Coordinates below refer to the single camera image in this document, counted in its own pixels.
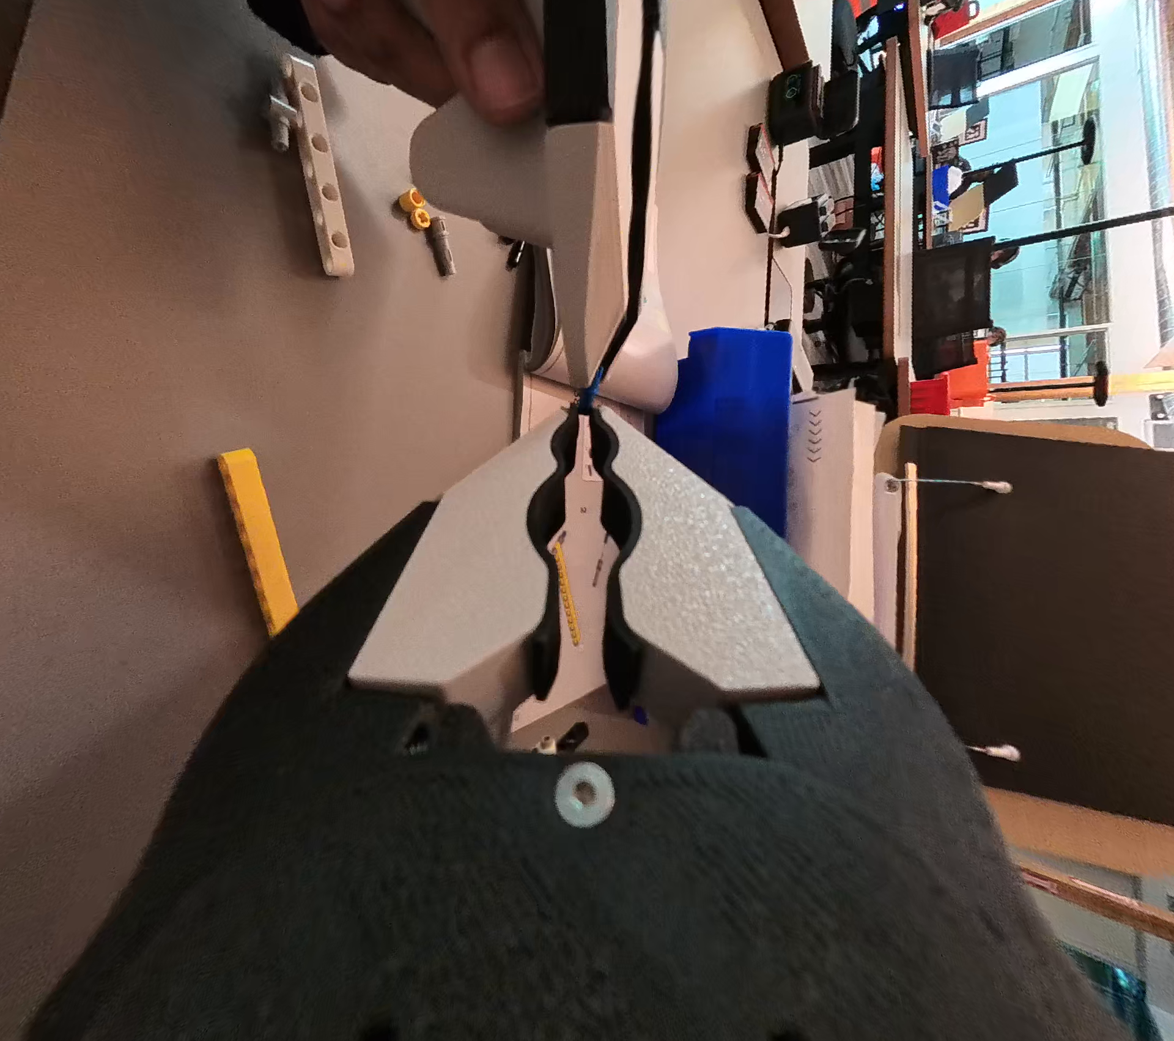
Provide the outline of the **blue plastic bin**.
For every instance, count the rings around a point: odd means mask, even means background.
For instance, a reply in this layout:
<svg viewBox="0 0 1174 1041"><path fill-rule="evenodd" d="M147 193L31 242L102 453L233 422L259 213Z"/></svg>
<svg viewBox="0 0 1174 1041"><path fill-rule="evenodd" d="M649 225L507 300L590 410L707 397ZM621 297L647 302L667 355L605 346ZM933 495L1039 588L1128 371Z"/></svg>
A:
<svg viewBox="0 0 1174 1041"><path fill-rule="evenodd" d="M793 337L771 328L702 328L654 441L693 473L785 535Z"/></svg>

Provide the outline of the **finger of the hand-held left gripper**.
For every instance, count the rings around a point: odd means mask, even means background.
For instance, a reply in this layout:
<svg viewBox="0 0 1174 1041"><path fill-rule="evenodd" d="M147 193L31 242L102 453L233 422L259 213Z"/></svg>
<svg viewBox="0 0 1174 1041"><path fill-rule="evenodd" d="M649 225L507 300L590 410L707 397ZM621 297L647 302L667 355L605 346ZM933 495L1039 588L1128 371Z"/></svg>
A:
<svg viewBox="0 0 1174 1041"><path fill-rule="evenodd" d="M640 411L663 411L678 384L678 351L654 269L645 269L634 326L598 393Z"/></svg>
<svg viewBox="0 0 1174 1041"><path fill-rule="evenodd" d="M634 326L656 169L658 0L549 0L550 266L578 390Z"/></svg>

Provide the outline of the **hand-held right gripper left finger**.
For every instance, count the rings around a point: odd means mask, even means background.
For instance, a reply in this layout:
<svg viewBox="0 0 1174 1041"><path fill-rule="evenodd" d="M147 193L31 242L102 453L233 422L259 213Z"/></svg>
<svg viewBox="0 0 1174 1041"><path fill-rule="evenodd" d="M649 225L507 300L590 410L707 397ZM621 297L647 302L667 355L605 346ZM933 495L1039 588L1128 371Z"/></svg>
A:
<svg viewBox="0 0 1174 1041"><path fill-rule="evenodd" d="M550 539L578 437L576 413L559 411L441 495L352 685L468 707L494 740L525 699L550 694L563 637Z"/></svg>

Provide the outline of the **white cardboard box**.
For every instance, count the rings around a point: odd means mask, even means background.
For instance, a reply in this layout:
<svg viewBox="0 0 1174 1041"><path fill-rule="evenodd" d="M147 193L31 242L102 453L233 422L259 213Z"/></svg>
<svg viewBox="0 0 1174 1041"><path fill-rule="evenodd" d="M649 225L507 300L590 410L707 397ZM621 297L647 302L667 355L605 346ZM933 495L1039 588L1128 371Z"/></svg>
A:
<svg viewBox="0 0 1174 1041"><path fill-rule="evenodd" d="M789 411L785 539L875 619L875 444L884 417L855 388L802 393Z"/></svg>

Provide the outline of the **light grey lego beam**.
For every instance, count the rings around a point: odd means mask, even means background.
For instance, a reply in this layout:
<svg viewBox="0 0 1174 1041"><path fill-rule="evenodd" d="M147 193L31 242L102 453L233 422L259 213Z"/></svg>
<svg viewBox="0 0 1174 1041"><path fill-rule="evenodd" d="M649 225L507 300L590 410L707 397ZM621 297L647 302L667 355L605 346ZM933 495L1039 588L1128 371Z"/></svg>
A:
<svg viewBox="0 0 1174 1041"><path fill-rule="evenodd" d="M279 60L266 103L271 147L295 154L308 198L321 267L330 278L355 271L350 229L321 100L321 81L306 58L286 52Z"/></svg>

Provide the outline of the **lego instruction booklet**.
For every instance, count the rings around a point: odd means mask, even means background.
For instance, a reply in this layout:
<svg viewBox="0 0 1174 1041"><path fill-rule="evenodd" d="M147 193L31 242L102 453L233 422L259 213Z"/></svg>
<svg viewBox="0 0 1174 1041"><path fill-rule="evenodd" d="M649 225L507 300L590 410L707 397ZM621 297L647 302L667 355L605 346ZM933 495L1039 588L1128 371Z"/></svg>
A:
<svg viewBox="0 0 1174 1041"><path fill-rule="evenodd" d="M508 747L552 749L556 741L570 741L570 730L585 723L578 743L583 751L652 749L656 727L640 712L616 709L601 665L607 579L618 548L601 524L603 481L594 470L590 422L578 413L569 388L523 373L519 433L565 419L578 422L578 435L572 470L563 481L565 519L552 539L559 566L559 667L547 698L528 698L514 710Z"/></svg>

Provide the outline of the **black electronic device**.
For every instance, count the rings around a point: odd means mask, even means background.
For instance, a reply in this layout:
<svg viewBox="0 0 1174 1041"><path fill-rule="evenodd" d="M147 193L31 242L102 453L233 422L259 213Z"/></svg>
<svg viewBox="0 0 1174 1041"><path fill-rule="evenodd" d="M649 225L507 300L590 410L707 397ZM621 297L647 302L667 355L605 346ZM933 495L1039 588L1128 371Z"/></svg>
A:
<svg viewBox="0 0 1174 1041"><path fill-rule="evenodd" d="M767 131L773 143L785 147L820 136L822 69L806 60L776 72L767 85Z"/></svg>

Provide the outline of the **black board with cardboard edge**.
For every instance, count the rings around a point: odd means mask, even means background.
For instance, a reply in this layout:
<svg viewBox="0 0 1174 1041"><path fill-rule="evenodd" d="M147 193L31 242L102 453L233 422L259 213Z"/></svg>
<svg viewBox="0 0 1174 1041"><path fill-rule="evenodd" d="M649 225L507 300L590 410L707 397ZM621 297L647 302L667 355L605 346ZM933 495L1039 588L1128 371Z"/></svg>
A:
<svg viewBox="0 0 1174 1041"><path fill-rule="evenodd" d="M888 422L917 473L915 672L993 791L1172 825L1172 453Z"/></svg>

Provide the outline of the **red plastic crate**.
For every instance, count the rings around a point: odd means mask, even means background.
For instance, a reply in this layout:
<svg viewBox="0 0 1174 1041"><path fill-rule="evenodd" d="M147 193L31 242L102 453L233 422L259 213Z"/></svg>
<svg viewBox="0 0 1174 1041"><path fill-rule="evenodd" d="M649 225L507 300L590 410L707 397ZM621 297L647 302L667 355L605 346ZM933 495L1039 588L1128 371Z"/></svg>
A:
<svg viewBox="0 0 1174 1041"><path fill-rule="evenodd" d="M990 342L975 340L973 362L931 379L915 379L909 391L915 415L950 415L961 408L982 406L990 397Z"/></svg>

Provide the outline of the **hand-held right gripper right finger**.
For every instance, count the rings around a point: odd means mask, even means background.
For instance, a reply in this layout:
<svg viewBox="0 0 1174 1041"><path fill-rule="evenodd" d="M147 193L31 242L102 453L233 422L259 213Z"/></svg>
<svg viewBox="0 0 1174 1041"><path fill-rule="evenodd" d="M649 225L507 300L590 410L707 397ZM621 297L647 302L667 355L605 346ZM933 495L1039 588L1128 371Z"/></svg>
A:
<svg viewBox="0 0 1174 1041"><path fill-rule="evenodd" d="M614 546L601 632L614 707L678 730L696 710L818 694L733 503L609 406L592 410L592 464Z"/></svg>

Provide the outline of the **yellow lego beam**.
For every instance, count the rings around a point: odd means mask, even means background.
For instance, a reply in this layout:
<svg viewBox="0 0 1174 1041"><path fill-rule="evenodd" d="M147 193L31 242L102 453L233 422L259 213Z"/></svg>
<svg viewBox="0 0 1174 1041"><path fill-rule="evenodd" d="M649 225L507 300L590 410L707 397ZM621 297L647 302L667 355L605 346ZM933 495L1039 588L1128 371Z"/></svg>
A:
<svg viewBox="0 0 1174 1041"><path fill-rule="evenodd" d="M215 462L268 636L275 637L297 616L299 601L291 588L257 455L251 448L237 448L219 453Z"/></svg>

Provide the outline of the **black computer monitor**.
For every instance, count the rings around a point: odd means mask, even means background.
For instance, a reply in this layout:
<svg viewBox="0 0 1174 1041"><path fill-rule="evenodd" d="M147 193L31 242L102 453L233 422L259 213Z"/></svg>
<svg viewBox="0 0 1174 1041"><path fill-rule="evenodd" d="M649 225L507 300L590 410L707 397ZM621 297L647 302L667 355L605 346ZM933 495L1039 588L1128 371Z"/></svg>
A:
<svg viewBox="0 0 1174 1041"><path fill-rule="evenodd" d="M991 253L991 236L913 251L911 368L917 379L977 362L977 337L991 324Z"/></svg>

